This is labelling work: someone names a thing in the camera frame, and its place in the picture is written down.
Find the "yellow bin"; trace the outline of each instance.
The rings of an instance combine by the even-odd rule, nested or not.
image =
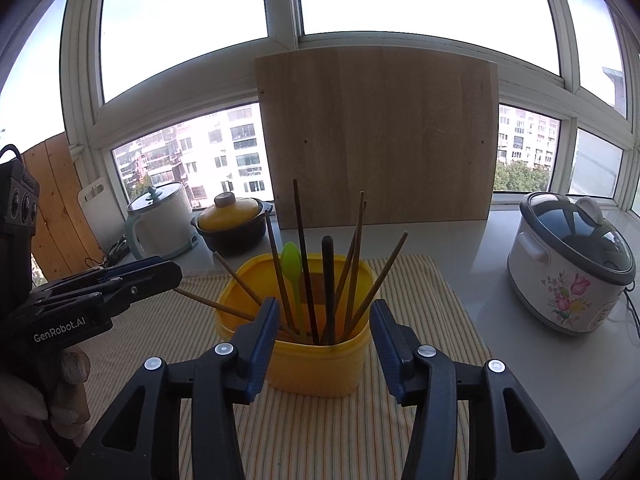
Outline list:
[[[309,272],[312,278],[312,293],[319,333],[322,333],[325,322],[324,309],[324,281],[322,279],[322,255],[309,254]],[[337,284],[345,257],[335,255],[335,283]],[[273,296],[282,305],[278,282],[273,269],[273,259],[270,254],[262,254],[252,258],[238,269],[238,275],[260,296]],[[373,285],[375,276],[371,268],[362,260],[358,268],[358,283],[354,302],[354,311]],[[285,278],[287,296],[294,311],[293,289]],[[349,280],[347,280],[335,316],[337,338],[344,329],[344,314],[346,311]],[[306,294],[302,277],[300,279],[300,295],[305,314],[306,330],[310,330]],[[258,305],[236,283],[230,280],[225,290],[218,298],[218,302],[249,314],[258,312]],[[220,337],[229,341],[238,325],[245,323],[230,314],[216,311],[216,331]],[[280,322],[286,324],[284,312],[280,312]],[[351,333],[351,338],[344,343],[332,346],[313,346],[311,344],[297,344],[277,340],[271,355],[267,380],[274,388],[284,392],[319,397],[341,397],[353,392],[362,376],[362,366],[371,341],[369,330],[369,313],[367,312]]]

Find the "striped placemat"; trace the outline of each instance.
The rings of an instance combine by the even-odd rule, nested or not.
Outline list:
[[[386,258],[368,260],[379,273]],[[182,286],[215,299],[227,276],[189,278]],[[490,358],[466,311],[428,256],[399,256],[382,286],[398,322],[421,342],[456,361]],[[130,376],[150,356],[192,359],[218,342],[210,308],[172,291],[140,301],[113,319],[113,328],[82,346],[92,362],[86,384],[94,424]],[[248,479],[400,478],[415,409],[396,405],[373,343],[357,391],[339,399],[287,394],[265,384],[250,406],[236,406],[236,427]],[[191,479],[191,405],[182,402],[180,478]],[[454,478],[466,478],[468,408],[458,403]]]

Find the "green plastic spoon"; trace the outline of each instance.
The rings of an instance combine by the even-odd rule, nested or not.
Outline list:
[[[280,266],[285,278],[289,280],[293,288],[293,301],[296,309],[296,323],[300,335],[306,339],[305,318],[302,314],[302,302],[300,301],[300,274],[302,274],[302,257],[300,249],[293,242],[287,242],[280,254]]]

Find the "sky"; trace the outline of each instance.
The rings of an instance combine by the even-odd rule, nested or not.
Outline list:
[[[558,74],[546,0],[301,0],[306,34],[382,30],[479,44]],[[0,140],[23,151],[64,130],[55,0],[29,37],[0,93]],[[582,85],[609,104],[622,70],[602,0],[569,0]],[[104,0],[100,60],[105,100],[193,57],[267,36],[264,0]]]

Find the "pink flower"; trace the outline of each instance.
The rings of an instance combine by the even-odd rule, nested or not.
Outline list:
[[[576,274],[575,280],[571,284],[571,292],[576,296],[581,296],[587,291],[589,285],[591,285],[591,282],[587,280],[587,278],[585,278],[584,276],[578,276],[578,274]]]
[[[562,310],[563,312],[565,312],[569,310],[571,302],[569,301],[569,298],[565,298],[564,296],[560,296],[558,294],[556,296],[556,306],[558,307],[558,310]]]

